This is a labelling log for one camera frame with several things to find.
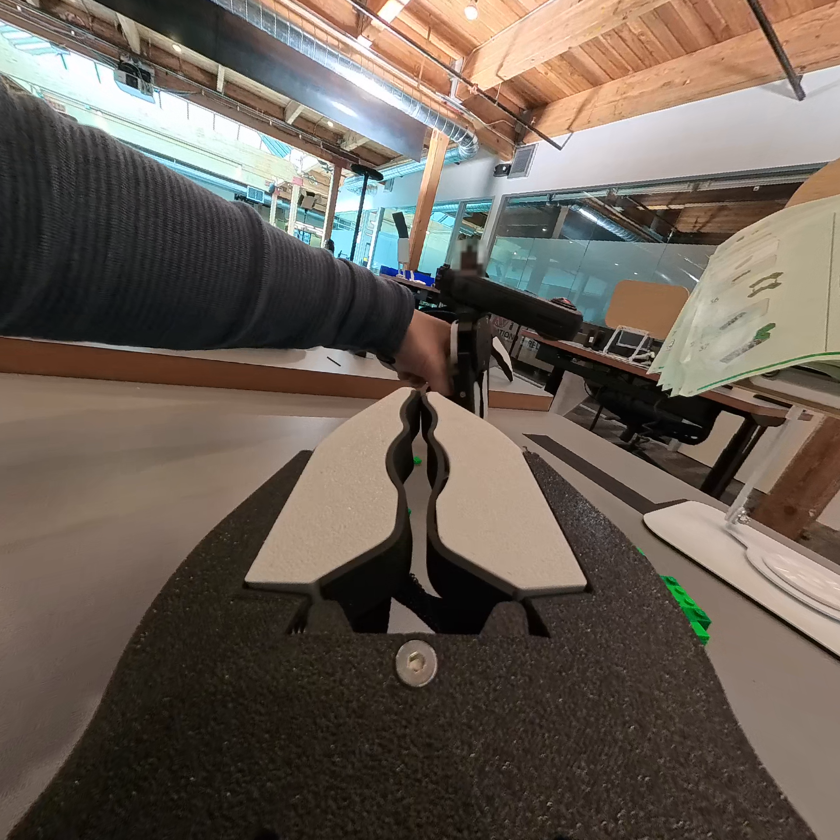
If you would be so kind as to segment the silver ventilation duct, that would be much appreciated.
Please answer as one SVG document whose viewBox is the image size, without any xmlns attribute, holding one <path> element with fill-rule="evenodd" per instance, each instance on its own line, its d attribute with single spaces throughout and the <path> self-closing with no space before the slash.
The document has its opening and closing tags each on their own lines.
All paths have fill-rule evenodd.
<svg viewBox="0 0 840 840">
<path fill-rule="evenodd" d="M 373 70 L 346 56 L 337 47 L 293 23 L 285 14 L 280 14 L 261 2 L 216 1 L 216 5 L 247 20 L 282 45 L 313 60 L 318 66 L 337 74 L 380 102 L 429 129 L 445 134 L 449 141 L 455 144 L 457 162 L 469 161 L 476 157 L 480 144 L 472 129 L 399 88 L 390 80 L 376 75 Z"/>
</svg>

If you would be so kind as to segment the grey table with wooden edge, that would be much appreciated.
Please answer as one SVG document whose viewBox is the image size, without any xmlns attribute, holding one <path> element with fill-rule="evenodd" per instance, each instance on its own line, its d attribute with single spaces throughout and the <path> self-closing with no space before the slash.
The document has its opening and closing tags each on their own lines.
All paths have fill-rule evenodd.
<svg viewBox="0 0 840 840">
<path fill-rule="evenodd" d="M 1 371 L 361 400 L 378 400 L 408 385 L 375 358 L 325 348 L 173 351 L 3 337 Z"/>
</svg>

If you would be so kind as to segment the person's left forearm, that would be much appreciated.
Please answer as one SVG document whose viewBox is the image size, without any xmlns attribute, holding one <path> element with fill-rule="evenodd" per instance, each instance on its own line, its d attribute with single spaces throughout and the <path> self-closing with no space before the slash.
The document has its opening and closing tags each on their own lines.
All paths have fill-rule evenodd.
<svg viewBox="0 0 840 840">
<path fill-rule="evenodd" d="M 1 332 L 395 360 L 412 295 L 43 100 L 1 97 Z"/>
</svg>

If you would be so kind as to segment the slim wooden post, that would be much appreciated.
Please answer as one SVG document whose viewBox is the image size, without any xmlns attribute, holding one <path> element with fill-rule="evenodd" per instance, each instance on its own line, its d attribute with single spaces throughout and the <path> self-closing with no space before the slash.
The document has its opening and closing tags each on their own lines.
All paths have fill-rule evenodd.
<svg viewBox="0 0 840 840">
<path fill-rule="evenodd" d="M 419 267 L 448 144 L 449 137 L 446 134 L 436 129 L 432 131 L 409 235 L 406 262 L 409 270 L 417 270 Z"/>
</svg>

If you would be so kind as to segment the green brick model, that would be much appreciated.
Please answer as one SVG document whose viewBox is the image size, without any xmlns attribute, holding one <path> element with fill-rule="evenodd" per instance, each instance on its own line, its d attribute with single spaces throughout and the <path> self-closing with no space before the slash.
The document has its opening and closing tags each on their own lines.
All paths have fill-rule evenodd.
<svg viewBox="0 0 840 840">
<path fill-rule="evenodd" d="M 694 634 L 700 640 L 702 646 L 707 646 L 710 641 L 711 619 L 709 615 L 697 604 L 687 593 L 685 588 L 678 583 L 677 579 L 670 575 L 660 575 L 661 581 L 665 584 L 668 593 L 671 594 L 681 612 L 686 617 Z"/>
</svg>

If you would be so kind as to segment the black ceiling duct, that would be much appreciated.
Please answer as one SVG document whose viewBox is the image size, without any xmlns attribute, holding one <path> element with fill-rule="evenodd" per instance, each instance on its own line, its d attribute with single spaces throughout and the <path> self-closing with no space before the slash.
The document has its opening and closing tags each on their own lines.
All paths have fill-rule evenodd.
<svg viewBox="0 0 840 840">
<path fill-rule="evenodd" d="M 401 156 L 421 159 L 424 124 L 218 3 L 105 1 L 102 5 Z"/>
</svg>

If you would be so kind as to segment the white book stand tan board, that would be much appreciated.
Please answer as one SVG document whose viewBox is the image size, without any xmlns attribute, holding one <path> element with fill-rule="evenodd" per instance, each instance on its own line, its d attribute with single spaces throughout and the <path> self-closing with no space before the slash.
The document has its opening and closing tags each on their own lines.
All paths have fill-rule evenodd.
<svg viewBox="0 0 840 840">
<path fill-rule="evenodd" d="M 641 364 L 645 354 L 662 347 L 688 298 L 682 286 L 619 281 L 604 317 L 612 333 L 603 353 Z"/>
<path fill-rule="evenodd" d="M 830 196 L 838 196 L 838 161 L 809 178 L 786 207 Z M 772 436 L 774 445 L 785 440 L 806 408 L 838 415 L 838 378 L 828 373 L 796 365 L 731 384 L 739 382 L 764 386 L 791 404 Z M 774 454 L 765 457 L 726 511 L 685 501 L 645 514 L 644 524 L 671 548 L 838 658 L 838 572 L 759 530 L 745 511 L 751 490 L 773 462 Z"/>
</svg>

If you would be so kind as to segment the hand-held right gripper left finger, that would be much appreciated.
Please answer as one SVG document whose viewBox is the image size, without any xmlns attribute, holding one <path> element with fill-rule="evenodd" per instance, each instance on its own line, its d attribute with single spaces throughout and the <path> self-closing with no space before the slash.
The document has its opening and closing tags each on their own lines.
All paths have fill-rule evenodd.
<svg viewBox="0 0 840 840">
<path fill-rule="evenodd" d="M 252 590 L 338 603 L 354 629 L 387 628 L 384 610 L 413 559 L 405 481 L 421 396 L 399 388 L 316 447 L 245 576 Z"/>
</svg>

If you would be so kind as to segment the black metal ceiling rod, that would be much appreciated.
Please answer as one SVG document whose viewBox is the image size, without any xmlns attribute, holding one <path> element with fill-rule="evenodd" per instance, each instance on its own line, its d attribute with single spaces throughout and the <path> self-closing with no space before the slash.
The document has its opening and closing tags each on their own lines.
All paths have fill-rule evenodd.
<svg viewBox="0 0 840 840">
<path fill-rule="evenodd" d="M 763 33 L 763 36 L 770 45 L 774 57 L 776 58 L 780 67 L 782 68 L 784 77 L 790 85 L 795 99 L 798 102 L 802 102 L 803 100 L 805 100 L 806 97 L 805 90 L 802 86 L 802 75 L 799 74 L 794 68 L 791 59 L 789 58 L 786 50 L 784 49 L 781 43 L 781 39 L 777 35 L 773 24 L 771 23 L 769 17 L 764 11 L 761 2 L 749 0 L 746 1 L 746 3 L 750 8 L 753 17 L 756 19 L 759 28 Z"/>
</svg>

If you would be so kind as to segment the ceiling heater unit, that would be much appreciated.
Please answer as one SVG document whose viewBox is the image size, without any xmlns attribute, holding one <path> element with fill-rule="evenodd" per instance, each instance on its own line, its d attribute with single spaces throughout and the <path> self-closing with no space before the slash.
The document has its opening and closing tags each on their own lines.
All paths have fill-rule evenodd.
<svg viewBox="0 0 840 840">
<path fill-rule="evenodd" d="M 155 104 L 152 68 L 129 56 L 121 56 L 113 70 L 113 78 L 120 90 Z"/>
</svg>

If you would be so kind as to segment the black tape strip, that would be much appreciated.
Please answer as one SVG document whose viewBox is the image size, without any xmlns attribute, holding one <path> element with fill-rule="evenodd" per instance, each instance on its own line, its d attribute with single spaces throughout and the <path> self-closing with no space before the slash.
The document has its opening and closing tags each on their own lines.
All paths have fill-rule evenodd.
<svg viewBox="0 0 840 840">
<path fill-rule="evenodd" d="M 597 468 L 588 460 L 572 452 L 567 447 L 562 446 L 550 436 L 525 434 L 525 438 L 550 453 L 553 457 L 562 460 L 567 466 L 573 468 L 582 476 L 594 482 L 598 487 L 638 513 L 645 515 L 657 509 L 657 503 L 652 502 L 620 480 Z"/>
</svg>

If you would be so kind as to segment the black office chair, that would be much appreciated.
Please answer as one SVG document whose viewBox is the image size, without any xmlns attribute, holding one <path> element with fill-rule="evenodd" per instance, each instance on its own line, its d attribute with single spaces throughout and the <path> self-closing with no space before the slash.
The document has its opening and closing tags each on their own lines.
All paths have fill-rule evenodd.
<svg viewBox="0 0 840 840">
<path fill-rule="evenodd" d="M 704 443 L 723 410 L 703 396 L 668 396 L 639 377 L 597 374 L 584 378 L 584 388 L 599 413 L 606 410 L 624 426 L 619 445 L 642 459 L 647 458 L 645 441 Z"/>
</svg>

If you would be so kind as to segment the person's left hand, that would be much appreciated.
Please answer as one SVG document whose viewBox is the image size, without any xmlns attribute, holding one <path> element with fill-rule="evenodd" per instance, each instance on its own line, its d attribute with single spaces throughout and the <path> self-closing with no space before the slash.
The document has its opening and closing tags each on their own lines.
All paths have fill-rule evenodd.
<svg viewBox="0 0 840 840">
<path fill-rule="evenodd" d="M 450 323 L 415 310 L 395 355 L 397 378 L 415 388 L 426 387 L 430 392 L 451 396 L 451 331 Z"/>
</svg>

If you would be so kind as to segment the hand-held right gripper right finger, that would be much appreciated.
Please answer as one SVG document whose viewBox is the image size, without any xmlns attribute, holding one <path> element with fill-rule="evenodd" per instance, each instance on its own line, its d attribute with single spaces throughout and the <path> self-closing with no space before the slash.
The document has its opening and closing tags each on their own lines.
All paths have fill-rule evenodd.
<svg viewBox="0 0 840 840">
<path fill-rule="evenodd" d="M 521 446 L 437 393 L 423 398 L 423 437 L 432 491 L 426 566 L 444 633 L 480 634 L 502 603 L 586 591 Z"/>
</svg>

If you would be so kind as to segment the green brick instruction booklet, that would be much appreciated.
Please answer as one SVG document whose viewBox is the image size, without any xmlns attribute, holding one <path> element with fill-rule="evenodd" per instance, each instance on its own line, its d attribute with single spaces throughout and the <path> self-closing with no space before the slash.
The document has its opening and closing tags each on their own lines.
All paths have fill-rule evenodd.
<svg viewBox="0 0 840 840">
<path fill-rule="evenodd" d="M 696 396 L 800 365 L 838 378 L 839 198 L 769 215 L 710 257 L 652 363 Z"/>
</svg>

